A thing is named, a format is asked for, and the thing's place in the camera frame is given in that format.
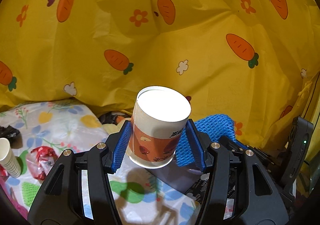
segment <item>red plastic wrapper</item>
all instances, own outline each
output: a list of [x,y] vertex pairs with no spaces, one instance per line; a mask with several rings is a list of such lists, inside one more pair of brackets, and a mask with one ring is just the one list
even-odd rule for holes
[[51,147],[41,146],[33,149],[26,155],[27,167],[37,180],[44,180],[58,156]]
[[7,170],[5,170],[2,165],[0,165],[0,176],[7,177],[9,174]]

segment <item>paper cup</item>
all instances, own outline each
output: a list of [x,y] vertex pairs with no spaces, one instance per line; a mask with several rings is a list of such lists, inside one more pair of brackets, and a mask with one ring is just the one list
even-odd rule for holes
[[188,100],[175,90],[161,86],[142,89],[131,118],[129,158],[147,169],[169,164],[190,112]]
[[21,175],[21,167],[6,138],[0,138],[0,165],[14,178]]

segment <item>yellow fruit print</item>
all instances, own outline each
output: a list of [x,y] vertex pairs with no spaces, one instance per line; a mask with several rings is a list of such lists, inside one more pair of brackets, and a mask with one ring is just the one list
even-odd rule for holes
[[85,115],[80,120],[87,128],[100,128],[102,126],[100,121],[93,115]]
[[51,120],[52,116],[53,116],[53,114],[51,112],[41,112],[39,114],[39,118],[38,118],[39,123],[43,124],[43,123],[49,122]]

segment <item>yellow fabric backdrop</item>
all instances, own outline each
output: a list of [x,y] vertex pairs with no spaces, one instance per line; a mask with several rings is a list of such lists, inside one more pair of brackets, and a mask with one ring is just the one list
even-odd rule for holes
[[[314,0],[280,0],[287,17],[276,0],[59,1],[0,4],[2,110],[71,94],[96,114],[130,111],[141,88],[161,85],[191,97],[194,120],[228,114],[240,141],[276,149],[286,143],[319,71]],[[59,22],[61,13],[70,15]],[[257,53],[258,64],[250,68],[227,34]],[[8,76],[16,77],[12,91]]]

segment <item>orange flower print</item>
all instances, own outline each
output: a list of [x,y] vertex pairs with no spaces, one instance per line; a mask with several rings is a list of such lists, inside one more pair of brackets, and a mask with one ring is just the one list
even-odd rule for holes
[[148,19],[146,19],[145,17],[148,15],[148,13],[146,11],[140,11],[140,10],[134,10],[133,12],[134,16],[131,16],[129,18],[129,20],[131,22],[134,22],[136,27],[140,27],[141,23],[147,23]]
[[243,126],[242,122],[238,122],[238,123],[235,122],[235,133],[236,133],[236,135],[238,135],[238,136],[242,135],[242,131],[241,131],[242,126]]
[[28,6],[29,5],[24,5],[23,7],[22,7],[22,9],[21,9],[21,14],[19,14],[18,16],[17,16],[17,22],[20,22],[20,27],[22,27],[22,23],[23,23],[23,21],[26,19],[26,17],[27,17],[27,9],[28,9]]
[[244,9],[246,13],[248,14],[250,14],[250,12],[256,13],[256,10],[250,6],[251,4],[250,0],[240,0],[240,1],[241,1],[242,9]]

